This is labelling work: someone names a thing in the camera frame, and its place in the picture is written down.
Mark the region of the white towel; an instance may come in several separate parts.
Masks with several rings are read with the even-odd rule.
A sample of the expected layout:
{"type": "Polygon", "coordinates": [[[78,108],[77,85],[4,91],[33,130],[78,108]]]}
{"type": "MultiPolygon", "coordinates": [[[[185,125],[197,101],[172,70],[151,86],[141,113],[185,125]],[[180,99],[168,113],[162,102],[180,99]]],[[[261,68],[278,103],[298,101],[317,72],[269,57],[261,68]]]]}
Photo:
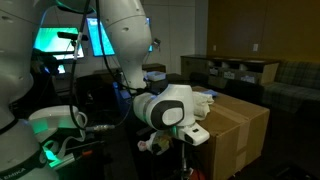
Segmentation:
{"type": "Polygon", "coordinates": [[[210,105],[214,103],[211,95],[200,92],[193,93],[194,117],[196,120],[204,120],[210,112],[210,105]]]}

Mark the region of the red and green plush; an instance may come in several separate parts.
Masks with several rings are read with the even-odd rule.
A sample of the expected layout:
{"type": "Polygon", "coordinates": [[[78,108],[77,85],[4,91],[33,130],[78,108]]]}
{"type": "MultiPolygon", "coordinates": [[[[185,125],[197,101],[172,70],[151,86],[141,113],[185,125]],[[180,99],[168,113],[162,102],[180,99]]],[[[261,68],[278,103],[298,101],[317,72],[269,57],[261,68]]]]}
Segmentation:
{"type": "Polygon", "coordinates": [[[164,131],[157,131],[150,135],[147,141],[139,141],[138,149],[150,151],[154,155],[161,155],[167,151],[172,145],[172,138],[164,131]]]}

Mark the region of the large cardboard box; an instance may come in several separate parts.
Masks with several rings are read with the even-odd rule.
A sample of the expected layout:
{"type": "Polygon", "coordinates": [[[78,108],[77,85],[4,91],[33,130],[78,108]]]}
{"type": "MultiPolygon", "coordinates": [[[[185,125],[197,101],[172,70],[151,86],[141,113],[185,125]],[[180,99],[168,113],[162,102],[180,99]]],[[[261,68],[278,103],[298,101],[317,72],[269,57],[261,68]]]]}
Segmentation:
{"type": "Polygon", "coordinates": [[[262,153],[270,110],[218,93],[199,124],[209,132],[196,155],[207,180],[228,180],[262,153]]]}

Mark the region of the white plastic tray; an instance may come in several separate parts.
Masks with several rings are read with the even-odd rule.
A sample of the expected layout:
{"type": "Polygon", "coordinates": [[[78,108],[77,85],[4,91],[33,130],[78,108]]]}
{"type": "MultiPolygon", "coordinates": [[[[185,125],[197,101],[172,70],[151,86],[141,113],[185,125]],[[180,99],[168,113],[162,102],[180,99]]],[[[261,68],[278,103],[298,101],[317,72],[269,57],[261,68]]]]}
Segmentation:
{"type": "Polygon", "coordinates": [[[166,78],[166,74],[160,71],[151,71],[147,73],[147,79],[150,81],[161,81],[166,78]]]}

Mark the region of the blue folded cloth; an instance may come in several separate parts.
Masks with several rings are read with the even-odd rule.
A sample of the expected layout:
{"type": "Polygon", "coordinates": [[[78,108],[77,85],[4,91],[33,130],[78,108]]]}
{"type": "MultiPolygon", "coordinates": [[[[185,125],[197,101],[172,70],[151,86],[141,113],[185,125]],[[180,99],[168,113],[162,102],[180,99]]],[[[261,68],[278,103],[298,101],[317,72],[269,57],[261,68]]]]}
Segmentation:
{"type": "Polygon", "coordinates": [[[207,94],[207,95],[211,95],[212,97],[217,97],[217,95],[218,95],[218,93],[213,90],[203,91],[202,93],[207,94]]]}

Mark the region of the wooden shelf cabinet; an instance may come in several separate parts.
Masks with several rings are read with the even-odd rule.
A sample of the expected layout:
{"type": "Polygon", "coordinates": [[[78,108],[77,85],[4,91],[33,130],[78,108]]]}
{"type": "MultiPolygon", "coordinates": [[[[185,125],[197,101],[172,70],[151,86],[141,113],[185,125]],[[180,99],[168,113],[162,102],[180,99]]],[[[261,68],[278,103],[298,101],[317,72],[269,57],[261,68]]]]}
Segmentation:
{"type": "Polygon", "coordinates": [[[192,73],[206,75],[207,83],[218,88],[224,88],[228,80],[265,85],[275,80],[279,64],[277,59],[184,55],[181,57],[181,75],[186,78],[192,73]]]}

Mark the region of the computer monitor right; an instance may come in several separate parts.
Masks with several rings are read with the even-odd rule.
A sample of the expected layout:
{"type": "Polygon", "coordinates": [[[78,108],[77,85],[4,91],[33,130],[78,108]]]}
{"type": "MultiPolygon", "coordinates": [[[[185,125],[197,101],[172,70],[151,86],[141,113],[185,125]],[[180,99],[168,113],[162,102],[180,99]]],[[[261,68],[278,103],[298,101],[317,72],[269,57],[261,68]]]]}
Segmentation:
{"type": "Polygon", "coordinates": [[[151,46],[151,30],[145,16],[129,17],[111,24],[87,19],[89,37],[95,57],[144,57],[151,46]]]}

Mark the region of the computer monitor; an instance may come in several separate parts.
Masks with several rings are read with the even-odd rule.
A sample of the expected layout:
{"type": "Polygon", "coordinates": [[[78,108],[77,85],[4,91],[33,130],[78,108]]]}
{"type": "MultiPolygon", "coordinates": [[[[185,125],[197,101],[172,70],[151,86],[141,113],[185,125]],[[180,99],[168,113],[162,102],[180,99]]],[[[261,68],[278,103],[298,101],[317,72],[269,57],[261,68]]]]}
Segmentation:
{"type": "Polygon", "coordinates": [[[38,30],[33,48],[43,53],[49,53],[57,60],[74,58],[74,43],[65,36],[66,33],[77,37],[76,27],[42,27],[38,30]]]}
{"type": "Polygon", "coordinates": [[[87,19],[89,37],[95,57],[144,57],[151,46],[151,30],[145,16],[129,17],[111,24],[87,19]]]}

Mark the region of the white VR headset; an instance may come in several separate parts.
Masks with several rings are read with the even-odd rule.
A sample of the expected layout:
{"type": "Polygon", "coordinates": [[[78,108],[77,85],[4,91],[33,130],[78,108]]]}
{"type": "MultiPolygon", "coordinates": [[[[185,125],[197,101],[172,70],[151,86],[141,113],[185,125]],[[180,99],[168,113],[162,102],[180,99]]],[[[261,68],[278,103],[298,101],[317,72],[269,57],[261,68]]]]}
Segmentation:
{"type": "MultiPolygon", "coordinates": [[[[77,107],[73,107],[76,122],[83,129],[88,118],[77,107]]],[[[85,131],[78,129],[72,120],[68,105],[46,107],[32,113],[29,118],[34,134],[39,142],[45,142],[54,136],[59,130],[65,131],[65,137],[73,137],[78,141],[83,141],[85,131]]]]}

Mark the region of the computer monitor left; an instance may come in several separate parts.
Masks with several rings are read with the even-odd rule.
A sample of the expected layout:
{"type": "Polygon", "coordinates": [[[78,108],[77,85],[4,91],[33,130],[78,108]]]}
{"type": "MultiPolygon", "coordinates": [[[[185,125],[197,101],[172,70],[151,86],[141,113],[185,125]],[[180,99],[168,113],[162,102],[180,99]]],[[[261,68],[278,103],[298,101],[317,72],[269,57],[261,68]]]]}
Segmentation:
{"type": "Polygon", "coordinates": [[[43,53],[49,53],[57,60],[74,58],[74,43],[65,36],[66,33],[77,37],[76,27],[42,27],[38,30],[33,48],[43,53]]]}

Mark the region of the green plaid sofa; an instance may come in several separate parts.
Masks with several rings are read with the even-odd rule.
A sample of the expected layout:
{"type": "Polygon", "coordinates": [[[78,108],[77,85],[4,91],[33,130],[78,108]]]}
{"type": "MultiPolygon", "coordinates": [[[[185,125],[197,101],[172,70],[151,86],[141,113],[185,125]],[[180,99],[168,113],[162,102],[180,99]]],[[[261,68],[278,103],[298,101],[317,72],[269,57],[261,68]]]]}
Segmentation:
{"type": "Polygon", "coordinates": [[[296,113],[305,101],[320,101],[320,63],[283,61],[264,86],[262,103],[296,113]]]}

